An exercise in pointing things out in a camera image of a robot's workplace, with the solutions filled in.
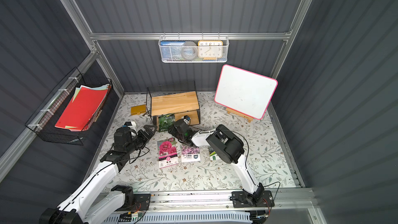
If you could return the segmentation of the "dark green seed bag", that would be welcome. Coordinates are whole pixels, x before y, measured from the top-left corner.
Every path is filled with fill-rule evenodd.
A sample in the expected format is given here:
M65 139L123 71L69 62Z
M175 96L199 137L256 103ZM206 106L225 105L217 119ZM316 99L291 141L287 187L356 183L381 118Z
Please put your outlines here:
M174 122L175 122L174 114L160 115L158 117L158 131L159 132L165 132L165 131L168 132Z

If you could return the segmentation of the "black wire wooden shelf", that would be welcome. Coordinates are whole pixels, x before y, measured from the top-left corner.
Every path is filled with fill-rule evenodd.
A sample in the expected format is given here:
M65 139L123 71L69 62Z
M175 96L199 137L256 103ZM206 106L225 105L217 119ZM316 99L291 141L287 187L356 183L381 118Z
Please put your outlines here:
M160 116L170 114L175 119L189 116L191 125L201 123L197 87L193 80L147 87L146 109L156 126L159 126Z

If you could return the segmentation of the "purple flower seed bag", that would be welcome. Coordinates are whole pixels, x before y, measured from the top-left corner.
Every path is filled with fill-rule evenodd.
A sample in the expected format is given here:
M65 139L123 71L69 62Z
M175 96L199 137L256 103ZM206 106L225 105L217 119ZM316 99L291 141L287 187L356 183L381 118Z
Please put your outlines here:
M190 147L184 144L181 145L181 161L185 162L200 162L201 155L198 147Z

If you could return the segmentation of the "pink flower seed bag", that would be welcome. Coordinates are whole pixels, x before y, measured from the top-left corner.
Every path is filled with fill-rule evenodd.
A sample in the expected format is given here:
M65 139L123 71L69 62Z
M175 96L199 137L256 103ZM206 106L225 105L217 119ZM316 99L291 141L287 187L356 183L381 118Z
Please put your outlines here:
M167 168L179 164L177 142L175 138L157 141L159 168Z

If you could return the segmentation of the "green plant seed bag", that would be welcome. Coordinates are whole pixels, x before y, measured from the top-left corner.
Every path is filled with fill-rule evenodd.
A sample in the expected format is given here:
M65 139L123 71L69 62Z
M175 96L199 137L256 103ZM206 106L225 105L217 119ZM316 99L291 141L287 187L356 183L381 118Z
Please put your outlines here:
M209 147L208 151L209 151L209 159L210 159L210 161L220 160L220 157L217 155L217 153L214 151L213 148Z

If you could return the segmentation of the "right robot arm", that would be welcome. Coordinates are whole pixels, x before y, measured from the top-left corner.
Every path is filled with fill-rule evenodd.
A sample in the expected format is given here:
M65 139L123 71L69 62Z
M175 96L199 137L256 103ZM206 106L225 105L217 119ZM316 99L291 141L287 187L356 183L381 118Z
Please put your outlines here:
M210 146L223 162L233 167L241 181L243 192L246 193L245 202L255 205L260 201L264 186L249 167L244 142L236 133L222 124L213 130L197 131L191 129L185 120L180 119L169 128L169 134L191 147Z

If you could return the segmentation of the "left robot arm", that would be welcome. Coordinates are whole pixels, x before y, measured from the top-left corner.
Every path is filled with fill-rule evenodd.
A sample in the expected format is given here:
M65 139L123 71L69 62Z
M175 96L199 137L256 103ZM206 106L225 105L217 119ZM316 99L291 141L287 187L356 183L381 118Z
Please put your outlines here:
M114 133L114 143L88 178L56 208L46 209L39 218L41 224L100 224L115 211L130 215L147 209L150 196L137 198L130 186L117 185L99 203L102 190L124 168L134 162L131 153L141 152L156 133L156 126L145 125L135 130L134 122L126 123Z

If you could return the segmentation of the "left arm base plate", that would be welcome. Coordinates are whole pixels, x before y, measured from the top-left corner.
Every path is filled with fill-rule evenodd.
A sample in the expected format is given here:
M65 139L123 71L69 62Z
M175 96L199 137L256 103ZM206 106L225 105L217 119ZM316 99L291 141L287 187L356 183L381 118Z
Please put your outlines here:
M149 209L151 194L134 195L134 201L125 208L127 212L147 211Z

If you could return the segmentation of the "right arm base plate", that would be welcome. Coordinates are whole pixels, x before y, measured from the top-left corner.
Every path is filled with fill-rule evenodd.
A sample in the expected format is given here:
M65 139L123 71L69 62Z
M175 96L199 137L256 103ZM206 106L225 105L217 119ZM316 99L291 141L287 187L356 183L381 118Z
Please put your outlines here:
M262 191L261 195L251 195L245 191L233 191L230 200L233 202L234 208L271 208L275 206L274 197L269 190Z

